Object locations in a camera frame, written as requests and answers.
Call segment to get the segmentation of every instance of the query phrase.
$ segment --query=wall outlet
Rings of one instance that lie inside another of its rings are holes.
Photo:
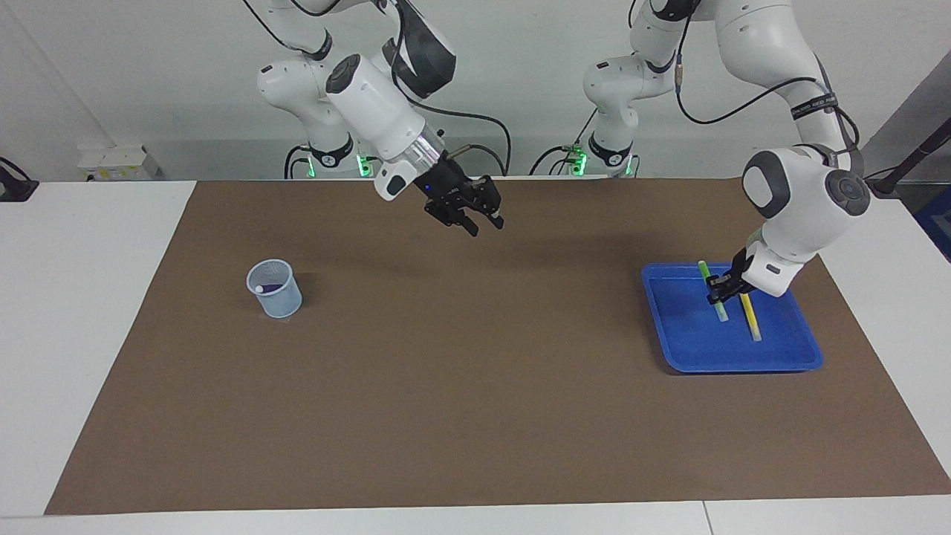
[[[79,169],[87,182],[94,180],[159,180],[158,162],[142,146],[85,150]]]

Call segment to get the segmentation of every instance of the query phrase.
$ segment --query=white wall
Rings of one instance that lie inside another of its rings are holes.
[[[120,144],[145,144],[172,179],[275,178],[285,148],[301,140],[296,120],[260,98],[257,69],[288,53],[270,41],[240,0],[0,0],[52,67]],[[431,99],[490,113],[515,137],[514,171],[571,142],[592,107],[581,75],[596,60],[624,55],[626,0],[417,0],[456,45],[456,80]],[[843,105],[866,138],[951,49],[946,0],[798,0],[800,26],[822,57]],[[394,31],[370,6],[325,20],[339,47],[373,52]],[[0,150],[43,180],[69,178],[82,120],[16,59],[0,34]],[[730,109],[757,92],[722,67],[711,23],[691,28],[684,99],[695,115]],[[796,141],[785,103],[766,99],[724,124],[696,127],[672,95],[639,107],[642,175],[730,176],[757,147]],[[447,137],[502,148],[495,126],[432,120]],[[468,158],[472,174],[490,160]]]

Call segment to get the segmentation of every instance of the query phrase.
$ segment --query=black stand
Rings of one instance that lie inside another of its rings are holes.
[[[931,134],[928,139],[924,140],[924,143],[905,158],[891,174],[882,180],[870,181],[868,185],[872,188],[872,192],[880,199],[896,198],[895,186],[898,185],[899,181],[929,154],[940,149],[942,145],[947,143],[948,139],[951,139],[951,119],[944,121],[944,124],[935,130],[935,133]]]
[[[0,167],[0,184],[4,192],[0,194],[0,203],[25,203],[40,185],[33,180],[17,180],[9,171]]]

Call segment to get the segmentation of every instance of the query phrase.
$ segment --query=yellow marker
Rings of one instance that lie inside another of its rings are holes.
[[[760,332],[760,323],[756,320],[756,312],[753,311],[753,302],[745,293],[740,294],[740,301],[743,302],[743,312],[747,314],[747,323],[749,332],[753,334],[753,342],[763,342],[763,334]]]

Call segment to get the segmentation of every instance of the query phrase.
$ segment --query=marker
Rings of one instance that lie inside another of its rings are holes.
[[[697,262],[697,267],[700,268],[700,274],[704,276],[704,286],[707,285],[707,279],[710,278],[710,268],[707,266],[707,263],[701,260]],[[727,316],[727,309],[723,306],[723,303],[714,303],[713,308],[716,309],[716,315],[720,318],[720,323],[728,322],[729,316]]]
[[[763,342],[763,333],[760,332],[760,322],[756,320],[756,312],[753,311],[753,302],[745,293],[740,294],[740,301],[743,302],[743,312],[747,314],[747,323],[749,332],[753,335],[753,342]]]
[[[258,293],[273,293],[281,289],[284,285],[263,285],[254,288]]]

